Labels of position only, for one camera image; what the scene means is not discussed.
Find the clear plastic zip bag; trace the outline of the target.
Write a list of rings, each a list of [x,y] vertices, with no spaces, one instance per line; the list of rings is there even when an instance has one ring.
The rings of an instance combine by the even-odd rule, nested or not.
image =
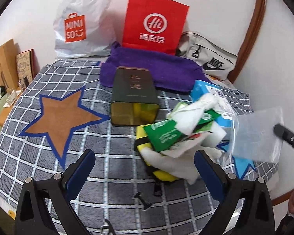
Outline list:
[[[283,110],[279,106],[234,117],[229,133],[228,155],[278,163],[283,143],[274,134],[273,128],[283,123]]]

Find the white sponge block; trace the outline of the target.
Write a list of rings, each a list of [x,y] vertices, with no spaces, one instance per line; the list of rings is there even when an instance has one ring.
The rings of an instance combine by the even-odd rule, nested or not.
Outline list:
[[[216,147],[227,135],[226,131],[215,121],[211,122],[209,135],[203,140],[203,147]]]

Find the white cloth glove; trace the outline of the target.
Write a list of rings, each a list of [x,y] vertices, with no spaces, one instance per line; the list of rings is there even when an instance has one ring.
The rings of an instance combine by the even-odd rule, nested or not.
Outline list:
[[[168,172],[175,177],[186,179],[187,182],[192,185],[200,176],[194,164],[194,155],[198,150],[204,150],[214,162],[216,162],[216,160],[222,155],[222,152],[214,147],[197,145],[190,150],[187,150],[178,158],[162,155],[148,147],[144,147],[141,150],[141,156],[153,167]]]

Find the white cloth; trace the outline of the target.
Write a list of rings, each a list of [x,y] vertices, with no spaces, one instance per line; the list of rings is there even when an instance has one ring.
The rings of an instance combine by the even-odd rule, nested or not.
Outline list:
[[[170,114],[176,122],[175,128],[182,134],[190,136],[205,111],[216,108],[219,98],[211,93],[204,94],[198,101],[179,108]]]

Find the green tissue pack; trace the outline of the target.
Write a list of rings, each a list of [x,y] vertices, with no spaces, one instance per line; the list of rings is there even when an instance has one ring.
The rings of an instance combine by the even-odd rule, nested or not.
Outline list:
[[[211,123],[220,116],[221,114],[215,112],[213,109],[205,111],[190,136],[187,136],[176,129],[176,122],[173,119],[167,119],[143,126],[143,130],[153,149],[156,152],[161,152],[168,150],[179,141],[203,137],[202,134],[205,134],[206,132],[210,133]]]

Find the yellow black pouch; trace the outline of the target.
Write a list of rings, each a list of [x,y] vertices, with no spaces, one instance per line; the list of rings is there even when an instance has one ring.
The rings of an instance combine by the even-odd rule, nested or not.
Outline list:
[[[144,130],[144,127],[146,125],[140,125],[136,128],[136,139],[134,142],[134,150],[137,152],[137,154],[141,157],[141,159],[144,162],[146,172],[152,176],[157,181],[162,181],[165,183],[172,183],[176,180],[179,180],[178,177],[175,177],[168,172],[162,171],[158,168],[153,167],[149,163],[147,163],[144,158],[141,156],[141,150],[144,147],[148,147],[149,149],[153,150],[153,146]]]

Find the blue cardboard box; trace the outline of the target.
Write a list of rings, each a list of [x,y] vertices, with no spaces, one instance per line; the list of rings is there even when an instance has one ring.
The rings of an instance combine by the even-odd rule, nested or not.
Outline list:
[[[211,93],[214,96],[219,97],[221,116],[216,119],[216,122],[221,127],[230,128],[235,113],[229,101],[226,99],[226,96],[221,91],[221,88],[215,84],[208,83],[206,81],[195,80],[194,87],[191,90],[190,94],[192,101],[195,102],[199,100],[199,98],[206,93]]]

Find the grey Nike bag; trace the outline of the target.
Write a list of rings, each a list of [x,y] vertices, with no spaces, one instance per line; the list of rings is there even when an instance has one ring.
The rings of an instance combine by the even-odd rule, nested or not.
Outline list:
[[[222,81],[228,78],[237,62],[237,55],[216,45],[197,32],[188,31],[181,35],[177,54],[196,62],[204,74]]]

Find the grey checked star tablecloth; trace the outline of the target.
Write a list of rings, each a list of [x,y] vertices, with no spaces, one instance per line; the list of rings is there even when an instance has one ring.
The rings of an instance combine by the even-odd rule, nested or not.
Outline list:
[[[70,201],[89,234],[200,234],[219,202],[201,176],[190,185],[181,178],[157,181],[146,172],[134,150],[137,126],[111,122],[113,88],[101,84],[100,70],[97,61],[58,60],[45,66],[21,94],[0,132],[0,203],[10,206],[16,218],[26,178],[50,179],[64,173],[85,150],[92,150],[95,165]],[[234,117],[252,112],[247,94],[219,87]],[[158,91],[157,97],[160,109],[154,123],[166,120],[177,104],[192,104],[189,95]],[[202,146],[208,135],[179,141],[174,147]],[[225,173],[249,181],[261,177],[266,185],[276,174],[277,163],[261,161],[249,161],[239,173],[228,147],[224,139],[214,147],[222,155],[213,162]],[[45,202],[58,234],[67,234],[52,201]],[[231,233],[243,204],[242,198],[224,233]]]

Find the purple towel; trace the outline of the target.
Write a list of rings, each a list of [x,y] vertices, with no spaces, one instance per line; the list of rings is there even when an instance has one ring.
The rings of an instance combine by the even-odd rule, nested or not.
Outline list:
[[[147,69],[155,87],[175,92],[191,92],[196,80],[211,82],[193,60],[162,52],[126,48],[114,42],[110,56],[101,65],[102,85],[112,87],[118,67]]]

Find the brown cardboard boxes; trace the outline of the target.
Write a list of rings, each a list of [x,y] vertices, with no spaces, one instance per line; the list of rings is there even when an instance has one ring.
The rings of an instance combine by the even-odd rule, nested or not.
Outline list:
[[[0,46],[0,86],[6,89],[18,89],[16,55],[17,48],[13,39]]]

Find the dark green tin box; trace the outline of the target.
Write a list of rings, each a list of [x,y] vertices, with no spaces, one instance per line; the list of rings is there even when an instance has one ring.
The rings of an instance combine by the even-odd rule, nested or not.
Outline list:
[[[116,69],[110,104],[113,125],[154,123],[159,109],[159,99],[149,70],[125,66]]]

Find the red paper shopping bag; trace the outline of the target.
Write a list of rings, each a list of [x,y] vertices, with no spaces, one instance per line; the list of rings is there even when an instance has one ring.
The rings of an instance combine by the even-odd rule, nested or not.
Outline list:
[[[122,46],[174,55],[188,11],[175,0],[128,0]]]

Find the white Miniso plastic bag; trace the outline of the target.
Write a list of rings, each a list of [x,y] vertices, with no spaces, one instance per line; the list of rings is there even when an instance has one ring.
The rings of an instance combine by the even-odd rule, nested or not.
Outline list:
[[[111,0],[60,0],[54,20],[57,58],[108,56],[116,41]]]

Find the brown wooden frame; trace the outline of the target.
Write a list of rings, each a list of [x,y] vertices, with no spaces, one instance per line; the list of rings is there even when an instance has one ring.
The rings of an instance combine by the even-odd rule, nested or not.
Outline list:
[[[231,83],[234,83],[242,71],[249,55],[253,49],[253,46],[257,40],[260,32],[264,15],[266,12],[267,0],[256,0],[255,7],[250,21],[248,30],[246,32],[244,41],[238,52],[238,58],[235,68],[229,73],[228,79]]]

